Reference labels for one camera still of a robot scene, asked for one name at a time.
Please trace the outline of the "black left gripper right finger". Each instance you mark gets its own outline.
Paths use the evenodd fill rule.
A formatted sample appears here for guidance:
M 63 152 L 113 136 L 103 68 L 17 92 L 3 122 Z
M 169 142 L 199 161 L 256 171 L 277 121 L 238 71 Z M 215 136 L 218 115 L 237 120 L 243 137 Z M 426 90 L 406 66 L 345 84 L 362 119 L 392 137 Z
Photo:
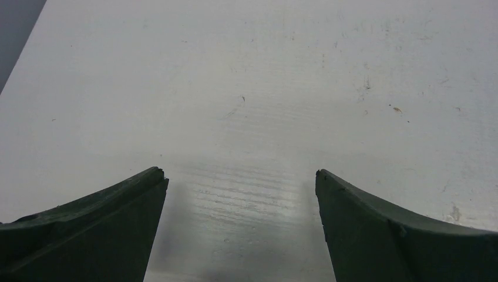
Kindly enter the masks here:
M 321 169 L 315 178 L 337 281 L 496 281 L 497 233 L 426 217 Z

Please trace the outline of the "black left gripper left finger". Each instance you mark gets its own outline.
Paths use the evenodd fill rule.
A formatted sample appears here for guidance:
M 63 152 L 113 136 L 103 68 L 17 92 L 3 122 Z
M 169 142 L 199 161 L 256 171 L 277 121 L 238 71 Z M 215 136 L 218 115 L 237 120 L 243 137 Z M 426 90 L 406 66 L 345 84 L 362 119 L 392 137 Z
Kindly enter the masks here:
M 151 167 L 1 224 L 2 281 L 143 281 L 168 179 Z

